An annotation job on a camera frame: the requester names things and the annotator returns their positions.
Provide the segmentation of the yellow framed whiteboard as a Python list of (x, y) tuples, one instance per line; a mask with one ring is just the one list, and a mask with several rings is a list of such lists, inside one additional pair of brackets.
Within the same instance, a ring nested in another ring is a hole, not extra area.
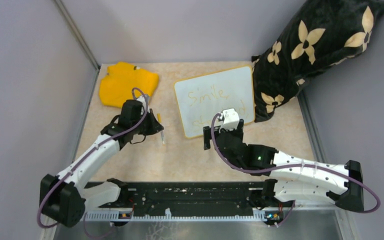
[(184, 136), (203, 135), (216, 113), (235, 109), (246, 124), (254, 122), (255, 101), (253, 73), (250, 65), (207, 73), (179, 80), (174, 92)]

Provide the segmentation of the white whiteboard marker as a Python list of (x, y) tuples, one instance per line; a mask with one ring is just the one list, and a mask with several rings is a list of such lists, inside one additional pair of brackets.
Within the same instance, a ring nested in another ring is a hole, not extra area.
[(164, 131), (163, 130), (160, 132), (160, 136), (161, 136), (162, 145), (164, 146), (165, 145), (165, 136), (164, 136)]

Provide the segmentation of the yellow marker cap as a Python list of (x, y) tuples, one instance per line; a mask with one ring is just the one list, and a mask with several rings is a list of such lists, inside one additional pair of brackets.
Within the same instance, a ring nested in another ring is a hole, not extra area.
[(161, 124), (162, 123), (162, 119), (161, 119), (161, 115), (158, 113), (157, 114), (157, 120), (158, 120), (158, 122)]

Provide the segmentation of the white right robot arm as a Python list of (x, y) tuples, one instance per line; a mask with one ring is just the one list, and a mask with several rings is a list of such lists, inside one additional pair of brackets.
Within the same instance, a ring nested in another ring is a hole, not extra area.
[(262, 191), (267, 206), (278, 202), (308, 200), (326, 202), (354, 213), (364, 213), (364, 183), (361, 164), (327, 164), (292, 156), (274, 147), (246, 144), (243, 120), (202, 129), (205, 150), (214, 147), (233, 170), (271, 181)]

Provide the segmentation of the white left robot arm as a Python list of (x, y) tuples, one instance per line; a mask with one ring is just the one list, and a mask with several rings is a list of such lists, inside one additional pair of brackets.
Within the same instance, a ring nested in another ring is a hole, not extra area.
[(56, 175), (47, 174), (40, 182), (39, 209), (36, 220), (39, 226), (42, 216), (53, 219), (66, 227), (75, 226), (84, 215), (106, 204), (124, 207), (130, 193), (124, 182), (110, 178), (99, 185), (87, 187), (98, 170), (135, 136), (155, 135), (164, 127), (149, 107), (148, 95), (128, 99), (116, 115), (101, 131), (93, 144), (67, 168)]

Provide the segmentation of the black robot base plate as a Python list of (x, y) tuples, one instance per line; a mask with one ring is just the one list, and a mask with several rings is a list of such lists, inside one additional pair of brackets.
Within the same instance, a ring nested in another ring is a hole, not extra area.
[(253, 210), (285, 210), (293, 202), (275, 198), (273, 180), (245, 182), (126, 182), (120, 199), (100, 208), (133, 208), (135, 217), (245, 217)]

